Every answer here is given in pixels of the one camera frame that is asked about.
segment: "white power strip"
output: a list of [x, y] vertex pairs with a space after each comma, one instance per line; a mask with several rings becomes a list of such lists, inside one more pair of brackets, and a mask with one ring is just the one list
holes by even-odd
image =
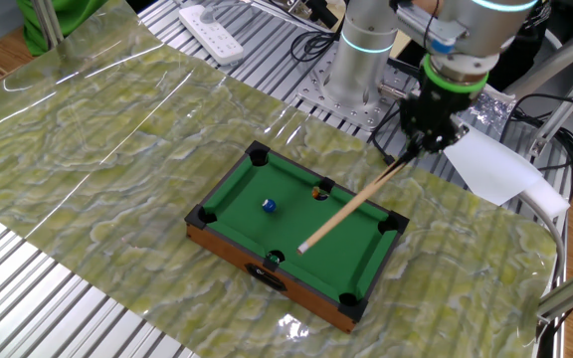
[[205, 24], [200, 21], [205, 8], [194, 5], [180, 9], [180, 22], [191, 32], [218, 64], [231, 65], [244, 56], [243, 47], [218, 21]]

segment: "metal slat table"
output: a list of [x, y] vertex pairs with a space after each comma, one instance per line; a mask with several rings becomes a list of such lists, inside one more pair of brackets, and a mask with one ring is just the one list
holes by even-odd
[[[312, 29], [262, 3], [253, 8], [232, 8], [219, 22], [243, 45], [246, 57], [235, 66], [219, 67], [181, 25], [172, 0], [160, 0], [139, 14], [143, 23], [165, 44], [206, 61], [223, 73], [283, 100], [339, 130], [362, 140], [370, 133], [342, 118], [310, 105], [297, 96], [297, 86], [315, 62], [299, 64], [288, 49], [294, 38]], [[387, 69], [393, 85], [409, 90], [416, 81], [393, 68]], [[500, 133], [471, 113], [464, 119], [499, 140]], [[506, 129], [505, 144], [525, 154], [531, 128], [514, 124]], [[378, 141], [386, 151], [398, 155], [405, 136], [399, 122], [390, 121]], [[541, 165], [564, 162], [560, 146], [548, 146], [539, 158]], [[466, 187], [463, 179], [443, 155], [428, 156], [415, 163], [450, 182]], [[569, 196], [569, 170], [546, 173], [546, 179], [565, 197]], [[534, 218], [529, 209], [512, 200], [505, 208]], [[566, 218], [558, 218], [563, 231]], [[562, 331], [556, 340], [562, 354]], [[0, 224], [0, 357], [197, 357], [173, 338], [59, 265], [24, 239]]]

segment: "green cloth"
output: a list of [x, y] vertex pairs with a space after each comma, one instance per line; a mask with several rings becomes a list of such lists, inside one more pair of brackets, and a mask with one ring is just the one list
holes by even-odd
[[[53, 6], [64, 36], [70, 35], [79, 25], [101, 7], [107, 0], [53, 0]], [[48, 51], [39, 25], [39, 19], [31, 0], [17, 0], [24, 14], [24, 39], [32, 56], [41, 56]]]

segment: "pool cue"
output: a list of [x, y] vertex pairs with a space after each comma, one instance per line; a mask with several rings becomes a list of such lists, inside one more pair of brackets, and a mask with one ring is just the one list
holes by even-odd
[[306, 239], [299, 247], [297, 247], [297, 253], [302, 255], [313, 245], [317, 244], [326, 234], [328, 234], [333, 228], [335, 228], [339, 223], [341, 223], [346, 217], [348, 217], [355, 209], [359, 208], [368, 198], [373, 196], [379, 189], [381, 189], [386, 182], [388, 182], [395, 174], [399, 173], [400, 170], [404, 169], [406, 164], [410, 160], [396, 161], [391, 164], [386, 170], [384, 170], [375, 180], [368, 184], [362, 191], [360, 191], [351, 201], [349, 201], [340, 211], [338, 211], [332, 218], [330, 218], [321, 228]]

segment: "billiard ball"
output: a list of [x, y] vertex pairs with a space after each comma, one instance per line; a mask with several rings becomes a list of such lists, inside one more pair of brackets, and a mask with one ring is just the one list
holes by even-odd
[[265, 200], [265, 202], [263, 203], [263, 210], [266, 211], [267, 213], [274, 212], [276, 210], [276, 202], [271, 199]]

